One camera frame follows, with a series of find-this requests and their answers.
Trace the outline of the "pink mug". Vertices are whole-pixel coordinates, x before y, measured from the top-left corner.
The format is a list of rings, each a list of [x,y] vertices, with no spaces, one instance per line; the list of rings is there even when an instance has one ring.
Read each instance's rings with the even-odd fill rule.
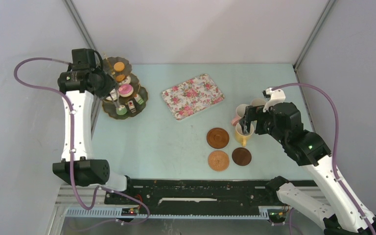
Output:
[[[236,126],[241,118],[245,115],[245,109],[248,107],[248,104],[240,104],[236,107],[235,117],[231,120],[231,125]]]

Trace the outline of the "white chocolate-drizzled donut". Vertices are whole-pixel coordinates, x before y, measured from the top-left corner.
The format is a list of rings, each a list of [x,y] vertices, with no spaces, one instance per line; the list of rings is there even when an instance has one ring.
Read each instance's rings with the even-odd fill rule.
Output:
[[[122,85],[123,84],[130,84],[131,82],[131,76],[127,76],[123,81],[122,81]]]
[[[117,94],[114,92],[110,92],[109,95],[105,98],[106,101],[116,101],[117,100]]]

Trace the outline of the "small orange macaron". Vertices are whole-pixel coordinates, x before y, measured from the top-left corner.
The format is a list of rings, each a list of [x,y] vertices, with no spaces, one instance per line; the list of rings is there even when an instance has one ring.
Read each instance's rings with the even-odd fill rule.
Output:
[[[117,76],[115,77],[115,80],[116,80],[117,82],[121,82],[121,81],[123,81],[125,78],[126,78],[125,75],[120,74],[120,75],[117,75]]]

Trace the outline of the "pink frosted donut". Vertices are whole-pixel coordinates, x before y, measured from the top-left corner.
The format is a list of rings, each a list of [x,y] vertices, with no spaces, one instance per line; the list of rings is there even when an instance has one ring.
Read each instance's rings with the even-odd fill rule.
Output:
[[[119,96],[129,97],[134,92],[134,88],[130,84],[123,84],[118,88]]]

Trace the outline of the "metal serving tongs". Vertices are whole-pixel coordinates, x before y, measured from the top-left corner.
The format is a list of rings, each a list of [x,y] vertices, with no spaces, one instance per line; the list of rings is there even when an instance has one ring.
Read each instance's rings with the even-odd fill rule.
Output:
[[[119,95],[117,89],[114,89],[114,92],[115,92],[115,95],[116,95],[116,100],[114,100],[114,104],[115,104],[116,109],[118,110],[118,109],[120,109],[120,101],[119,101],[120,95]]]

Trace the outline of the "yellow mug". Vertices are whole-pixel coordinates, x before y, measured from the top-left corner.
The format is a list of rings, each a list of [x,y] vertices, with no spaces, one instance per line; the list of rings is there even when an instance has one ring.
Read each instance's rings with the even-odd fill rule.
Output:
[[[255,127],[251,123],[250,125],[250,133],[249,134],[243,134],[241,125],[239,123],[235,126],[235,140],[241,144],[242,147],[245,147],[247,145],[247,141],[252,137],[254,134]]]

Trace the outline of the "green mug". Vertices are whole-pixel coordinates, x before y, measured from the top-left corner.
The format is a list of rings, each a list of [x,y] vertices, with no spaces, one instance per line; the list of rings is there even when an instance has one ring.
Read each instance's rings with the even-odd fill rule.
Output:
[[[255,98],[251,101],[250,105],[252,106],[265,106],[266,100],[263,98]]]

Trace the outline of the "orange round biscuit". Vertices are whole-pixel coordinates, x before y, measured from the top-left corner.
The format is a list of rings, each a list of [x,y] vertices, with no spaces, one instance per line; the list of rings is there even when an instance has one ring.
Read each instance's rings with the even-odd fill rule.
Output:
[[[123,62],[116,62],[113,66],[114,70],[117,72],[121,72],[125,69],[125,64]]]

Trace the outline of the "green round cake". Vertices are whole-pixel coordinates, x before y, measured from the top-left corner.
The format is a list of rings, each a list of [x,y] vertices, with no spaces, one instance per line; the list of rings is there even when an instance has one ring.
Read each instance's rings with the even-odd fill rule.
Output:
[[[116,114],[119,115],[119,116],[123,116],[125,114],[127,114],[127,108],[125,105],[119,105],[118,107],[116,107]]]

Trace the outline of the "chocolate cake slice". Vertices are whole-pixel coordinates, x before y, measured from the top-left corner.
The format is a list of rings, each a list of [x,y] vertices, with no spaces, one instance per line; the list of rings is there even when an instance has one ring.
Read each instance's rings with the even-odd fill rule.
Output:
[[[137,111],[133,101],[129,100],[127,105],[131,113],[135,113]]]

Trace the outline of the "green layered cake slice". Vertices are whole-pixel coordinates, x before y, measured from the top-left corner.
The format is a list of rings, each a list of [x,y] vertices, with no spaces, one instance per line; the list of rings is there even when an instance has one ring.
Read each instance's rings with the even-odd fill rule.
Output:
[[[143,100],[143,98],[142,98],[139,94],[136,94],[136,95],[134,96],[134,100],[135,100],[139,105],[144,104],[144,100]]]

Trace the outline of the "light brown wooden coaster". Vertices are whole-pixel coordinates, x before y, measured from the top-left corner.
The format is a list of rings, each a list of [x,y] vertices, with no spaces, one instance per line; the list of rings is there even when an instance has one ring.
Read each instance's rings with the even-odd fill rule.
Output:
[[[210,147],[222,149],[228,145],[230,136],[225,129],[216,127],[207,133],[206,140]]]

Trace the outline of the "dark brown wooden coaster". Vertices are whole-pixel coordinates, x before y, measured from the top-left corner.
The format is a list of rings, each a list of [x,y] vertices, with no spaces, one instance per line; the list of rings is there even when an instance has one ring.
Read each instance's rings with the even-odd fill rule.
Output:
[[[239,166],[246,166],[251,162],[252,154],[248,149],[239,147],[232,152],[232,160]]]

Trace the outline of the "woven rattan coaster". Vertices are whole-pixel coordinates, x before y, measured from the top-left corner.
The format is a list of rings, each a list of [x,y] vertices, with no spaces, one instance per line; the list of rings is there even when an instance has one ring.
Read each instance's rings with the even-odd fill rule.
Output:
[[[214,171],[224,171],[230,165],[229,156],[224,151],[213,151],[208,156],[208,165]]]

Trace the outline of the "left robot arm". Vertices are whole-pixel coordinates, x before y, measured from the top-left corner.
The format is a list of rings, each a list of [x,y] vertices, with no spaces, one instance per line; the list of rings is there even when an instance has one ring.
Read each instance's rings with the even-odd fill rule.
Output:
[[[135,190],[127,185],[128,177],[112,172],[107,160],[95,158],[92,145],[94,99],[107,97],[117,84],[98,64],[102,59],[97,51],[81,48],[71,53],[72,63],[57,80],[65,107],[65,140],[61,161],[52,165],[52,171],[69,185],[117,190],[117,199],[129,204]]]

